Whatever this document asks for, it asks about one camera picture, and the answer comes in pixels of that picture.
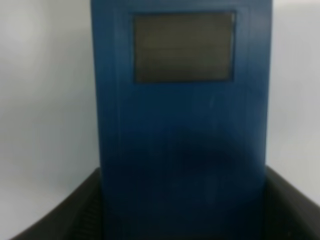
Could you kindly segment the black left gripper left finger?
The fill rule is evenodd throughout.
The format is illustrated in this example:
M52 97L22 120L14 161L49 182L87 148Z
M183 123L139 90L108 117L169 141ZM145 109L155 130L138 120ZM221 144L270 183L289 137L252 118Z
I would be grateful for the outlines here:
M101 240L103 200L96 168L64 201L14 240Z

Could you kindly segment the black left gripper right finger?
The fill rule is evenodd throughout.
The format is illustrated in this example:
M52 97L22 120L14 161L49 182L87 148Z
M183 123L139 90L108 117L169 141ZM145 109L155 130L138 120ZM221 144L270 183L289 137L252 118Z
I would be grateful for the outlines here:
M263 240L318 240L320 207L266 167Z

